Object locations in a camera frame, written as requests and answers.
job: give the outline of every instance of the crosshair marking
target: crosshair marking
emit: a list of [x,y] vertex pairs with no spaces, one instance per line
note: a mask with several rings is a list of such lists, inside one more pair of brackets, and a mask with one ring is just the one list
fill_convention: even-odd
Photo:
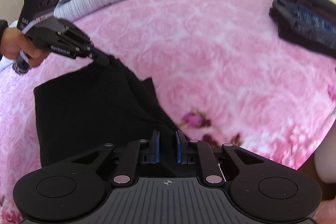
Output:
[[170,185],[170,184],[172,184],[174,182],[172,182],[171,180],[167,179],[163,183],[166,184],[166,185]]

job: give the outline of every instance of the bed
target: bed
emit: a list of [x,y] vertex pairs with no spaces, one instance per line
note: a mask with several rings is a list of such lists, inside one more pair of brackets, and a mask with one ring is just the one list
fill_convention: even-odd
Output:
[[[75,23],[140,79],[190,138],[232,142],[299,168],[334,122],[336,60],[278,38],[272,0],[124,0]],[[0,86],[0,223],[18,223],[12,189],[40,168],[33,88],[88,64],[51,54]]]

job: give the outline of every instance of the ribbed grip surface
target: ribbed grip surface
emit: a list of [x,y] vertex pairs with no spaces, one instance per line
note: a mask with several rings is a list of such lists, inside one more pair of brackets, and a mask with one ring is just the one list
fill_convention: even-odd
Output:
[[[218,189],[196,178],[140,178],[116,189],[105,204],[73,224],[257,224],[237,211]],[[313,224],[311,220],[302,222]],[[25,220],[23,224],[33,224]]]

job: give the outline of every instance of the pink bedspread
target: pink bedspread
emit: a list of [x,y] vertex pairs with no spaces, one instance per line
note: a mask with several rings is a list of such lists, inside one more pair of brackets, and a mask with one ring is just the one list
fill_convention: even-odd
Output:
[[[272,0],[126,0],[77,21],[96,46],[152,77],[191,138],[233,142],[298,168],[333,121],[336,61],[278,39]],[[33,88],[88,64],[51,55],[1,73],[0,222],[17,223],[15,182],[40,167]]]

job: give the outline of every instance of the black cloth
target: black cloth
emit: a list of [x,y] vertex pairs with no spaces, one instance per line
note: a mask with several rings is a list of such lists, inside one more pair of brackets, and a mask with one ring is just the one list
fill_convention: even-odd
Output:
[[336,24],[336,4],[329,0],[287,0],[306,6],[317,15]]
[[318,29],[314,25],[300,20],[294,15],[294,13],[291,12],[290,9],[287,9],[284,5],[282,5],[279,0],[273,1],[272,9],[277,11],[277,13],[274,14],[274,17],[281,15],[280,25],[283,25],[284,21],[286,21],[286,26],[289,26],[291,32],[336,50],[335,33]]
[[293,26],[286,18],[275,8],[269,11],[272,19],[278,23],[279,37],[296,45],[305,47],[308,50],[319,52],[327,56],[336,58],[336,49],[329,47],[323,43],[307,39],[293,31]]
[[5,29],[8,27],[8,23],[6,20],[0,20],[0,46],[1,46],[1,40],[2,40],[2,35]]
[[172,149],[178,128],[155,100],[152,84],[141,82],[119,60],[110,60],[107,67],[92,63],[35,88],[42,166],[104,143],[123,147],[133,140],[150,139],[158,129],[165,174],[184,176],[188,168],[177,165]]

